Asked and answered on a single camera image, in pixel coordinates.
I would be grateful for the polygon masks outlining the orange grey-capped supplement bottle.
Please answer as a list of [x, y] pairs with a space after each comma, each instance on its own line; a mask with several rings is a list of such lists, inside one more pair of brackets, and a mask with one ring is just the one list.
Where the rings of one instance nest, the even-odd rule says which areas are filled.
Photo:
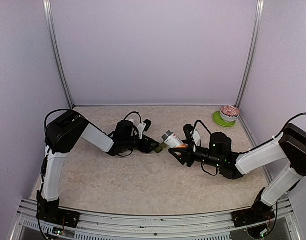
[[168, 130], [161, 138], [170, 149], [187, 148], [184, 142], [170, 130]]

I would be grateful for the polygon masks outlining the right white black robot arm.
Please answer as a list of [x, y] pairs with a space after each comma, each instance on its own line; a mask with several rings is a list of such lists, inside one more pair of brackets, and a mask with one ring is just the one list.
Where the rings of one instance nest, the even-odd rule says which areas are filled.
[[168, 150], [187, 167], [199, 162], [217, 168], [219, 173], [229, 180], [236, 180], [273, 162], [288, 160], [282, 172], [259, 192], [250, 208], [232, 213], [235, 227], [275, 218], [273, 206], [306, 177], [306, 132], [292, 123], [287, 124], [280, 135], [246, 153], [233, 152], [232, 140], [222, 132], [210, 135], [208, 148], [196, 146], [193, 129], [190, 124], [183, 128], [186, 147]]

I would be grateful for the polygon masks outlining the green weekly pill organizer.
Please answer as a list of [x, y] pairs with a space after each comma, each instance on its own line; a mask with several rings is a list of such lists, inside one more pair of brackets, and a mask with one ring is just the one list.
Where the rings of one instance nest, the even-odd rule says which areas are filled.
[[166, 147], [167, 147], [167, 145], [166, 145], [164, 142], [162, 142], [162, 143], [160, 143], [160, 144], [154, 149], [154, 152], [157, 153], [157, 154], [159, 154], [159, 153], [161, 153], [161, 152], [163, 151], [163, 149], [165, 149]]

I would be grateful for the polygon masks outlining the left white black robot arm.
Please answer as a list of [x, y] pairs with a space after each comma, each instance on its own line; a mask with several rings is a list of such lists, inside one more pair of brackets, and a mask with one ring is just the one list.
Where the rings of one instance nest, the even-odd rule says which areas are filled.
[[79, 140], [111, 157], [120, 158], [126, 158], [126, 152], [133, 151], [150, 154], [159, 149], [160, 143], [145, 135], [152, 125], [148, 119], [141, 119], [136, 125], [124, 118], [117, 123], [114, 131], [107, 134], [75, 110], [62, 108], [59, 112], [61, 115], [52, 122], [44, 123], [45, 157], [40, 172], [41, 187], [36, 195], [36, 217], [56, 224], [76, 223], [79, 213], [59, 208], [59, 183], [64, 161]]

